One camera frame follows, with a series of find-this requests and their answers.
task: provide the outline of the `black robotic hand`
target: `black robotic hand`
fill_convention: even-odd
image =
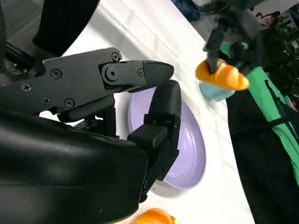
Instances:
[[[173,67],[120,59],[114,48],[50,59],[41,76],[0,87],[0,223],[117,221],[165,178],[179,152]],[[144,124],[118,139],[113,93],[153,86]],[[71,127],[38,117],[44,110],[84,121]]]

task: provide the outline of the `white tabletop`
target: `white tabletop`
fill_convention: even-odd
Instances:
[[[183,224],[253,224],[228,130],[224,102],[207,102],[198,92],[194,71],[206,58],[204,40],[170,0],[101,0],[86,28],[65,55],[116,47],[124,60],[159,60],[175,67],[184,101],[201,128],[206,171],[200,184],[180,192],[155,183],[138,215],[166,210]],[[117,134],[128,135],[130,93],[115,94]],[[133,217],[120,223],[129,224]]]

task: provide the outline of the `lavender plate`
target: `lavender plate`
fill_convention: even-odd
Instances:
[[[130,133],[143,124],[155,88],[134,93],[128,109]],[[177,189],[191,189],[201,180],[206,167],[206,151],[198,123],[188,105],[182,101],[179,156],[164,181]]]

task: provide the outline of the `orange toy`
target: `orange toy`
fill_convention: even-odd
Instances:
[[[210,74],[208,61],[204,60],[196,69],[196,78],[227,90],[237,91],[249,88],[249,80],[239,73],[237,68],[226,64],[222,59],[218,59],[217,65],[218,70]]]
[[[179,222],[162,209],[150,209],[132,224],[179,224]]]

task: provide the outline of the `green plant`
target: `green plant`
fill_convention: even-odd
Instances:
[[[283,18],[265,36],[264,70],[283,95],[299,94],[299,30]]]

